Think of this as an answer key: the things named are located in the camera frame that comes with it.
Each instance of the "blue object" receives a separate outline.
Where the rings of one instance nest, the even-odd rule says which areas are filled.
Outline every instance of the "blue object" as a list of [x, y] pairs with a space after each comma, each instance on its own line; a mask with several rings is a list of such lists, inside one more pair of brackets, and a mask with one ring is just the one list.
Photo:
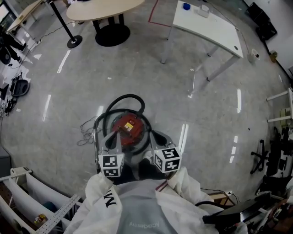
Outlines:
[[190, 4], [183, 3], [183, 8], [188, 11], [190, 9]]

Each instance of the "black hose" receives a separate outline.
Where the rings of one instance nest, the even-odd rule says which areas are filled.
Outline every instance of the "black hose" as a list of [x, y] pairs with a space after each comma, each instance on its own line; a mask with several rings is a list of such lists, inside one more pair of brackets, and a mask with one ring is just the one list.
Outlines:
[[[137, 111], [134, 111], [134, 110], [131, 110], [131, 109], [110, 110], [117, 102], [119, 102], [122, 99], [128, 98], [128, 97], [135, 98], [135, 99], [137, 99], [141, 103], [141, 108], [139, 109], [138, 112]], [[110, 104], [110, 106], [107, 108], [106, 112], [103, 113], [103, 114], [101, 114], [96, 119], [93, 127], [94, 127], [94, 129], [97, 129], [98, 126], [99, 126], [100, 121], [103, 119], [103, 136], [105, 137], [107, 135], [106, 122], [107, 122], [108, 116], [111, 115], [111, 114], [114, 114], [114, 113], [118, 113], [118, 112], [129, 112], [129, 113], [133, 113], [133, 114], [139, 115], [144, 120], [144, 122], [146, 123], [146, 125], [148, 126], [148, 132], [150, 132], [152, 130], [152, 127], [151, 127], [151, 124], [148, 121], [148, 119], [142, 114], [143, 111], [144, 111], [144, 109], [145, 109], [145, 103], [144, 103], [144, 101], [139, 96], [134, 95], [134, 94], [123, 95], [123, 96], [117, 98], [115, 101], [113, 101]], [[98, 133], [97, 133], [97, 131], [94, 131], [94, 134], [96, 136], [95, 138], [97, 139], [96, 140], [96, 144], [98, 144]], [[150, 143], [150, 135], [148, 134], [147, 140], [144, 143], [144, 145], [140, 149], [138, 149], [137, 151], [134, 151], [133, 152], [133, 155], [137, 155], [137, 154], [142, 153], [148, 147], [149, 143]]]
[[197, 207], [197, 206], [200, 206], [200, 205], [203, 205], [203, 204], [213, 205], [213, 206], [216, 206], [216, 207], [223, 208], [224, 210], [232, 207], [232, 206], [224, 206], [224, 205], [221, 205], [221, 204], [218, 204], [218, 203], [215, 203], [215, 202], [210, 202], [210, 201], [199, 202], [199, 203], [195, 204], [195, 206]]
[[109, 106], [108, 108], [106, 109], [105, 111], [105, 115], [104, 115], [104, 121], [103, 121], [103, 135], [104, 137], [107, 135], [107, 128], [106, 128], [106, 123], [107, 123], [107, 119], [108, 119], [108, 115], [109, 115], [109, 111], [111, 110], [111, 108], [119, 101], [121, 101], [122, 99], [125, 99], [125, 98], [134, 98], [134, 99], [137, 99], [140, 103], [141, 103], [141, 108], [139, 109], [139, 111], [134, 111], [134, 114], [138, 115], [138, 116], [141, 116], [142, 113], [144, 112], [145, 110], [145, 102], [142, 100], [141, 97], [135, 95], [135, 94], [125, 94], [125, 95], [122, 95], [118, 98], [116, 98]]

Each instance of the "black chair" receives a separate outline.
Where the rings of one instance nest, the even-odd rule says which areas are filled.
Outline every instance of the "black chair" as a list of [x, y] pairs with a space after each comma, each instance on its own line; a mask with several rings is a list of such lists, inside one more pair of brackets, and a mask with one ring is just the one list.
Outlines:
[[256, 155], [257, 157], [260, 158], [260, 161], [258, 162], [258, 164], [256, 165], [256, 167], [250, 171], [251, 174], [255, 173], [256, 170], [258, 169], [259, 171], [262, 171], [265, 167], [265, 160], [269, 159], [266, 155], [268, 153], [268, 151], [265, 151], [265, 142], [264, 140], [260, 140], [260, 143], [262, 144], [262, 150], [261, 150], [261, 155], [257, 154], [255, 152], [251, 152], [251, 155]]

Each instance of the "concrete floor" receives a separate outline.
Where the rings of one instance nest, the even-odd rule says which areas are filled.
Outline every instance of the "concrete floor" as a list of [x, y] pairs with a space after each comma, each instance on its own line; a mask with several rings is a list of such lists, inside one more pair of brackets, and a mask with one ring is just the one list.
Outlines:
[[[247, 199], [253, 196], [264, 175], [264, 172], [250, 175], [255, 165], [250, 152], [258, 149], [260, 139], [268, 144], [274, 125], [266, 120], [277, 117], [279, 109], [288, 105], [286, 97], [270, 103], [266, 97], [283, 92], [286, 77], [269, 60], [254, 29], [218, 7], [242, 31], [249, 49], [259, 52], [260, 61], [256, 65], [248, 62], [247, 48], [239, 34], [244, 59], [207, 82], [204, 73], [211, 73], [229, 59], [230, 55], [219, 49], [205, 69], [196, 74], [196, 92], [189, 98], [192, 70], [205, 58], [212, 44], [176, 30], [172, 53], [167, 63], [161, 64], [169, 27], [155, 23], [170, 25], [177, 1], [159, 0], [151, 18], [155, 23], [149, 23], [155, 2], [146, 0], [125, 14], [131, 35], [116, 47], [99, 46], [91, 22], [69, 24], [72, 34], [82, 35], [83, 41], [70, 50], [60, 73], [57, 73], [60, 63], [69, 51], [64, 29], [44, 37], [20, 68], [1, 65], [4, 81], [9, 82], [22, 71], [31, 84], [28, 94], [19, 98], [13, 112], [3, 120], [2, 144], [11, 154], [14, 166], [32, 169], [38, 179], [64, 194], [83, 195], [96, 166], [93, 144], [76, 144], [82, 139], [79, 126], [96, 116], [100, 106], [105, 110], [120, 95], [133, 93], [145, 101], [144, 114], [153, 129], [168, 134], [176, 144], [182, 125], [189, 125], [182, 165], [202, 187], [232, 190], [241, 200]], [[56, 1], [56, 5], [65, 22], [70, 22], [62, 1]], [[34, 23], [29, 20], [28, 24], [33, 23], [30, 28], [37, 38], [60, 27], [56, 16], [46, 9], [41, 8], [36, 16], [39, 20]], [[20, 30], [17, 37], [28, 41], [30, 47], [33, 41], [23, 35]], [[139, 103], [125, 100], [117, 108], [139, 109]]]

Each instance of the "white rack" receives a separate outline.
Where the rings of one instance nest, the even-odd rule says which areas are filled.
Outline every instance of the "white rack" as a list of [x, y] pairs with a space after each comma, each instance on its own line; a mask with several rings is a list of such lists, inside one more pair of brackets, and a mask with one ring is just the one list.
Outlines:
[[[30, 175], [30, 173], [32, 173], [32, 171], [27, 170], [18, 175], [2, 177], [0, 178], [0, 181], [2, 181], [10, 190], [17, 210], [22, 213], [22, 215], [25, 216], [30, 222], [33, 223], [35, 218], [40, 214], [44, 214], [48, 221], [37, 231], [33, 230], [10, 208], [10, 206], [0, 196], [1, 214], [18, 233], [21, 232], [16, 227], [15, 222], [17, 222], [21, 227], [24, 227], [30, 234], [55, 234], [57, 231], [54, 230], [54, 227], [59, 222], [62, 223], [62, 229], [65, 231], [65, 229], [70, 224], [70, 221], [64, 217], [67, 215], [70, 209], [73, 208], [74, 211], [76, 210], [75, 205], [81, 205], [81, 203], [78, 202], [80, 197], [74, 195], [72, 198], [68, 198], [44, 185], [42, 182], [38, 181], [36, 178]], [[28, 194], [13, 180], [13, 178], [17, 179], [20, 176], [26, 177]], [[58, 211], [53, 213], [52, 211], [48, 210], [42, 205], [45, 202], [52, 202]]]

